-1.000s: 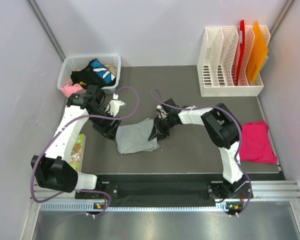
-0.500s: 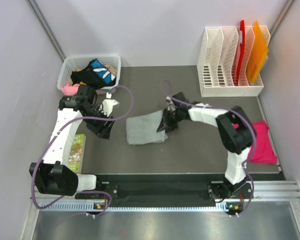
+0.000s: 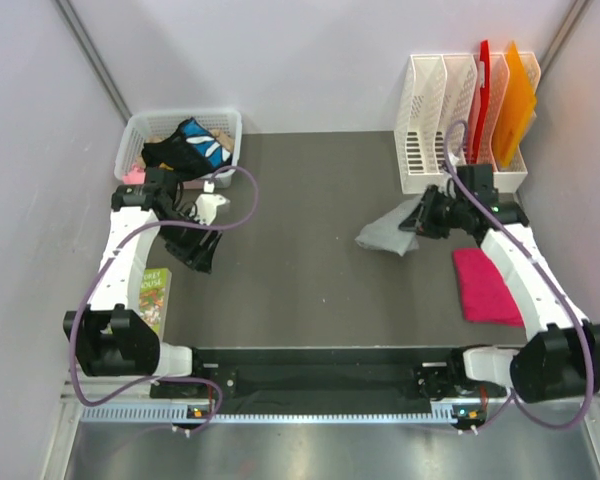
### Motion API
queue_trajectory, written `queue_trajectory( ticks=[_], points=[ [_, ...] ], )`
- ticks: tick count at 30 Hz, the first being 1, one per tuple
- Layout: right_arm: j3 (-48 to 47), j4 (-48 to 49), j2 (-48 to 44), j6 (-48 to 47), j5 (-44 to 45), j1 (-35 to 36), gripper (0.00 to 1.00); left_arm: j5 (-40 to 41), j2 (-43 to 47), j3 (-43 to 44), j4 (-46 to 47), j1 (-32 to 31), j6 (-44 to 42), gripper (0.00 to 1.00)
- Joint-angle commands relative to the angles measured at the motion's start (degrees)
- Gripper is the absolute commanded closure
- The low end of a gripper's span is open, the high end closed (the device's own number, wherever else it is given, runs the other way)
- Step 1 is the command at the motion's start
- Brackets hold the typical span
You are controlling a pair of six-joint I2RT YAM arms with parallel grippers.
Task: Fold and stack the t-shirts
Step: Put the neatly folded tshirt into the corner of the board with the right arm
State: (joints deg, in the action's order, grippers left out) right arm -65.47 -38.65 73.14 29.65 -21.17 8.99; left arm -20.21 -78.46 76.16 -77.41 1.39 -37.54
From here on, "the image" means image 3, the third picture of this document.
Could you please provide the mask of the grey t shirt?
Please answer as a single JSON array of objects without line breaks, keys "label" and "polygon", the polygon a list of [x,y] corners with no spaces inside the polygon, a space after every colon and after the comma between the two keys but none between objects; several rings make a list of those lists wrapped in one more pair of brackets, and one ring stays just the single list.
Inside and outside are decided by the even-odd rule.
[{"label": "grey t shirt", "polygon": [[378,220],[363,227],[355,238],[356,244],[366,250],[386,251],[401,257],[407,252],[418,250],[416,234],[400,230],[399,225],[415,211],[420,199],[420,196],[408,198]]}]

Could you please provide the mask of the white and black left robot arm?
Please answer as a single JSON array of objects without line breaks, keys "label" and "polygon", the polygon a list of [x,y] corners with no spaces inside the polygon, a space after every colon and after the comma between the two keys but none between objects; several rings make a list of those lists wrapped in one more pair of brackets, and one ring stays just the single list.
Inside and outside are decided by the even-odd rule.
[{"label": "white and black left robot arm", "polygon": [[141,316],[140,293],[149,252],[162,238],[168,252],[186,267],[211,270],[221,238],[209,230],[228,201],[207,180],[195,203],[181,206],[182,184],[175,173],[151,168],[141,184],[121,185],[111,197],[110,230],[101,265],[105,268],[88,294],[82,314],[66,313],[63,329],[76,341],[75,357],[88,377],[172,376],[185,396],[206,387],[190,347],[173,346]]}]

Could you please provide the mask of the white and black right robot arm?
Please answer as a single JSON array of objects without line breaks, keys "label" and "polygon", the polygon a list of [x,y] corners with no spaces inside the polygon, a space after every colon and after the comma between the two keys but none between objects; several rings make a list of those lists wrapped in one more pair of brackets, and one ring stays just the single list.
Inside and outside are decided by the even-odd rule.
[{"label": "white and black right robot arm", "polygon": [[467,396],[483,381],[511,389],[528,404],[581,396],[600,390],[600,323],[591,322],[566,295],[541,255],[527,215],[514,201],[502,201],[487,165],[461,165],[445,187],[426,186],[399,225],[403,232],[446,239],[462,230],[477,243],[477,270],[463,277],[480,307],[495,300],[518,316],[527,342],[518,350],[470,346],[457,350],[446,374],[449,388]]}]

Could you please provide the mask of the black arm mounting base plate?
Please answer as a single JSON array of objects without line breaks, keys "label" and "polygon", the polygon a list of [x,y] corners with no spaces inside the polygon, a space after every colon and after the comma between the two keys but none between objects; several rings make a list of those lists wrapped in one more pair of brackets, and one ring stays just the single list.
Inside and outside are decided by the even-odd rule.
[{"label": "black arm mounting base plate", "polygon": [[221,387],[223,414],[428,413],[434,401],[505,397],[455,387],[449,347],[201,348],[194,373]]}]

